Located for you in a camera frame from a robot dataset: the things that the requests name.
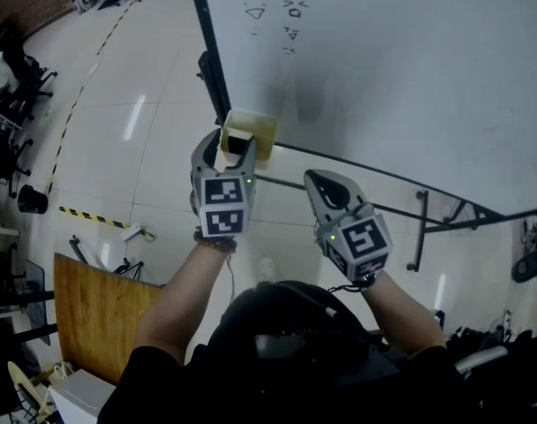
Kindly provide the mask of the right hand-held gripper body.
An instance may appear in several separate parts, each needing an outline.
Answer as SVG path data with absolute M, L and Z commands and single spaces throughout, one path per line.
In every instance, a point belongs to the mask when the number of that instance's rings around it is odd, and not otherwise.
M 370 203 L 321 224 L 315 235 L 323 255 L 351 283 L 370 283 L 385 268 L 393 249 L 384 217 Z

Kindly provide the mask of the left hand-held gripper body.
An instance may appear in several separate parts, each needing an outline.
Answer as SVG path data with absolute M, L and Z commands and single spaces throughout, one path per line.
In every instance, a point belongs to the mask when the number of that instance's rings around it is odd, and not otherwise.
M 197 167 L 191 183 L 190 203 L 206 238 L 236 236 L 247 229 L 256 186 L 253 170 Z

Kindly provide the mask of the person's left forearm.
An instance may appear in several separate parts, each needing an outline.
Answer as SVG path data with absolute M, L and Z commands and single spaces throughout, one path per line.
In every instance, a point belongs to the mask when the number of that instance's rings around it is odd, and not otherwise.
M 134 346 L 160 349 L 182 365 L 231 253 L 229 246 L 197 243 L 142 315 Z

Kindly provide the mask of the person's right forearm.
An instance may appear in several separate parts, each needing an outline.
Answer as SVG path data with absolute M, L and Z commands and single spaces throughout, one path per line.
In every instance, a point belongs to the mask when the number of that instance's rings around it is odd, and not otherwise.
M 386 340 L 409 358 L 430 348 L 446 347 L 432 313 L 401 289 L 386 271 L 362 295 Z

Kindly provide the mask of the whiteboard on black stand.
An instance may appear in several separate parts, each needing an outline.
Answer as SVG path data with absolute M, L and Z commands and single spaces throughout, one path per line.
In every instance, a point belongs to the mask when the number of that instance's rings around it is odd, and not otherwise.
M 193 0 L 217 121 L 470 206 L 428 234 L 537 216 L 537 0 Z

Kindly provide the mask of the white box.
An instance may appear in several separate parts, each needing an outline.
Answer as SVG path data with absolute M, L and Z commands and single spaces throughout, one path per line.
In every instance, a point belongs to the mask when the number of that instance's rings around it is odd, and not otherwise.
M 97 424 L 115 386 L 80 369 L 49 387 L 64 424 Z

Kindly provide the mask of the person's white shoe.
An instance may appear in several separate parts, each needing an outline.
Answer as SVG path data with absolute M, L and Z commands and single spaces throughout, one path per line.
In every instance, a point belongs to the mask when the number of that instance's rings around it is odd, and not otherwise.
M 273 284 L 276 281 L 276 265 L 269 257 L 262 257 L 256 268 L 257 283 Z

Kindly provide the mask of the short yellow black tape strip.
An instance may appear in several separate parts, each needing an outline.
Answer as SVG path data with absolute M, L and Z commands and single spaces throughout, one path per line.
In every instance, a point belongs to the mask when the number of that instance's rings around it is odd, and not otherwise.
M 82 219 L 86 219 L 86 220 L 90 220 L 90 221 L 94 221 L 94 222 L 98 222 L 98 223 L 104 223 L 104 224 L 107 224 L 108 226 L 113 226 L 113 227 L 119 228 L 121 230 L 127 230 L 127 229 L 130 228 L 129 224 L 122 223 L 122 222 L 119 222 L 119 221 L 116 221 L 116 220 L 112 220 L 112 219 L 106 218 L 104 216 L 99 216 L 97 214 L 91 214 L 91 213 L 88 213 L 88 212 L 79 211 L 79 210 L 77 210 L 75 208 L 67 208 L 67 207 L 60 206 L 58 209 L 61 212 L 65 213 L 65 214 L 67 214 L 69 216 L 75 216 L 75 217 L 78 217 L 78 218 L 82 218 Z

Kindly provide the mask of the long yellow black tape line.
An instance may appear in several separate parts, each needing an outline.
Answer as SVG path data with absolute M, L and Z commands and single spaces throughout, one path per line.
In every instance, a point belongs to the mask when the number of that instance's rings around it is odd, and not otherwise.
M 114 34 L 114 32 L 117 30 L 118 26 L 120 25 L 120 23 L 122 22 L 122 20 L 125 18 L 126 14 L 128 13 L 128 11 L 131 10 L 131 8 L 136 4 L 136 3 L 140 3 L 144 0 L 131 0 L 127 6 L 125 7 L 124 11 L 121 13 L 120 17 L 118 18 L 117 22 L 115 23 L 115 25 L 111 28 L 110 32 L 106 35 L 106 37 L 104 38 L 104 41 L 102 42 L 102 45 L 100 46 L 100 48 L 96 51 L 96 63 L 95 65 L 88 71 L 88 74 L 87 74 L 87 78 L 82 82 L 80 88 L 79 88 L 79 92 L 78 92 L 78 95 L 75 99 L 75 101 L 73 102 L 70 110 L 69 110 L 69 113 L 66 117 L 66 120 L 64 121 L 64 128 L 63 128 L 63 131 L 60 135 L 60 138 L 59 138 L 59 143 L 58 143 L 58 148 L 57 148 L 57 152 L 55 154 L 55 158 L 54 158 L 54 162 L 53 162 L 53 166 L 52 166 L 52 170 L 51 170 L 51 173 L 49 175 L 49 182 L 46 186 L 47 190 L 46 190 L 46 194 L 47 196 L 50 196 L 52 191 L 53 191 L 53 188 L 54 188 L 54 183 L 55 183 L 55 179 L 56 179 L 56 175 L 57 175 L 57 165 L 58 165 L 58 160 L 59 160 L 59 156 L 62 152 L 62 149 L 63 149 L 63 145 L 64 145 L 64 138 L 66 136 L 66 133 L 67 133 L 67 130 L 68 130 L 68 126 L 70 124 L 70 121 L 72 119 L 72 116 L 78 106 L 78 102 L 79 102 L 79 99 L 80 97 L 82 96 L 85 88 L 86 88 L 86 85 L 87 83 L 91 80 L 92 76 L 94 75 L 95 71 L 97 70 L 97 68 L 100 66 L 100 63 L 101 63 L 101 56 L 102 56 L 102 52 L 103 50 L 105 49 L 106 45 L 109 43 L 109 40 L 110 38 L 112 37 L 112 35 Z

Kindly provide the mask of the wooden table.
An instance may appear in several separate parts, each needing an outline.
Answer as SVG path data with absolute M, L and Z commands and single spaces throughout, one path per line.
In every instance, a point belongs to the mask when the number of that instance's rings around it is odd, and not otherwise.
M 55 254 L 53 286 L 64 360 L 116 385 L 134 347 L 137 324 L 161 291 L 63 254 Z

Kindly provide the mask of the black round device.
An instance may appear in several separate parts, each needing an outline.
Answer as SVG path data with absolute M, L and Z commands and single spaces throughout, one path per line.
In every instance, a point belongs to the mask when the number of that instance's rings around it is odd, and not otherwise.
M 517 284 L 522 284 L 537 277 L 537 250 L 526 254 L 512 267 L 511 278 Z

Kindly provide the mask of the silver metal tube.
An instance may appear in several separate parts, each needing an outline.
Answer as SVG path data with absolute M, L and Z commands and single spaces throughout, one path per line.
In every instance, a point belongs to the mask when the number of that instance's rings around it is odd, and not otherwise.
M 472 353 L 455 363 L 456 370 L 464 375 L 476 367 L 493 362 L 508 354 L 508 350 L 501 345 Z

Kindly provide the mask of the black trash bin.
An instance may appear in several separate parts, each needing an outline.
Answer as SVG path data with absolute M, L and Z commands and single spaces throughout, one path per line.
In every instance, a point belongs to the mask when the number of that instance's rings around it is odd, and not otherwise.
M 23 185 L 19 190 L 18 209 L 22 213 L 44 214 L 49 205 L 48 196 L 36 191 L 30 185 Z

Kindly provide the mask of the person's black shirt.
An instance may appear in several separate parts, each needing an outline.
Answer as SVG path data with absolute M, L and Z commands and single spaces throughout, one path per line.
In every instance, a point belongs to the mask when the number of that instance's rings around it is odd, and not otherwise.
M 351 388 L 264 392 L 201 355 L 180 366 L 139 347 L 98 424 L 537 424 L 534 409 L 474 405 L 446 350 L 430 348 L 391 380 Z

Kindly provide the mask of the black monitor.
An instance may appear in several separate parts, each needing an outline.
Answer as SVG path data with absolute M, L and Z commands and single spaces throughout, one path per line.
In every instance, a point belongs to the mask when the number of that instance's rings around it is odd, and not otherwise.
M 45 273 L 39 265 L 26 260 L 26 292 L 44 292 L 45 291 Z M 29 303 L 26 306 L 26 313 L 29 316 L 31 329 L 44 327 L 47 322 L 46 303 L 44 300 Z

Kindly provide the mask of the cream plastic chair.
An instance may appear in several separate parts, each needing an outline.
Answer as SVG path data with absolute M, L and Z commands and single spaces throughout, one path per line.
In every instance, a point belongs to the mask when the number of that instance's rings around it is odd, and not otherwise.
M 41 381 L 30 380 L 16 363 L 8 361 L 7 368 L 15 390 L 33 410 L 35 421 L 37 423 L 43 422 L 50 415 L 49 391 L 45 390 L 43 396 L 36 388 Z

